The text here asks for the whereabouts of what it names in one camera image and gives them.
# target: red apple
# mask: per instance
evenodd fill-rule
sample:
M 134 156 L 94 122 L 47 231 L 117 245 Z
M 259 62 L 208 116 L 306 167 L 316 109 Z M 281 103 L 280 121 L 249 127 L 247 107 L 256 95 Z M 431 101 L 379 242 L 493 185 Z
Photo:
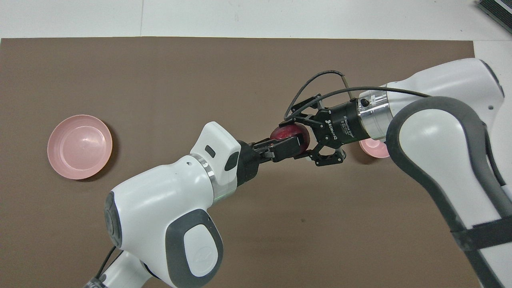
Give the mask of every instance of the red apple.
M 309 146 L 309 132 L 308 129 L 306 129 L 306 127 L 302 124 L 295 123 L 283 127 L 277 127 L 270 134 L 270 139 L 284 139 L 291 136 L 295 136 L 297 134 L 302 134 L 302 137 L 304 138 L 304 143 L 301 145 L 300 152 L 303 153 L 304 151 L 306 151 L 306 149 L 308 149 Z

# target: pink bowl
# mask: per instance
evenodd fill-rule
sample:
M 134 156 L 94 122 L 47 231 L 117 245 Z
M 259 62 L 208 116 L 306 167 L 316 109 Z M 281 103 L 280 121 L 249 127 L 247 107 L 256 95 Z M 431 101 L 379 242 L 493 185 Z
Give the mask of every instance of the pink bowl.
M 389 157 L 388 147 L 386 144 L 379 140 L 373 140 L 371 138 L 359 141 L 359 145 L 362 150 L 375 158 L 387 158 Z
M 48 160 L 69 179 L 85 179 L 98 173 L 112 153 L 112 136 L 100 119 L 75 115 L 62 121 L 48 140 Z

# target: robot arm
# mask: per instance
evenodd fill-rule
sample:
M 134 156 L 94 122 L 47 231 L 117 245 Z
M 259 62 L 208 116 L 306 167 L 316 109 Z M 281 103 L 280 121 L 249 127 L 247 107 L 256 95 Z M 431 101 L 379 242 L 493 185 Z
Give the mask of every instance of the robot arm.
M 141 287 L 151 273 L 173 287 L 205 285 L 223 251 L 207 208 L 254 178 L 263 162 L 307 157 L 317 166 L 341 163 L 342 145 L 371 137 L 385 140 L 393 161 L 430 193 L 481 283 L 511 287 L 512 195 L 494 165 L 487 132 L 503 92 L 490 68 L 478 59 L 458 60 L 332 108 L 322 104 L 357 89 L 292 103 L 293 113 L 280 124 L 284 135 L 256 143 L 236 141 L 211 122 L 189 155 L 115 187 L 105 220 L 123 257 L 99 284 Z M 308 107 L 318 112 L 302 113 Z M 297 123 L 311 128 L 313 149 L 306 150 L 309 136 Z M 325 146 L 334 153 L 321 155 Z

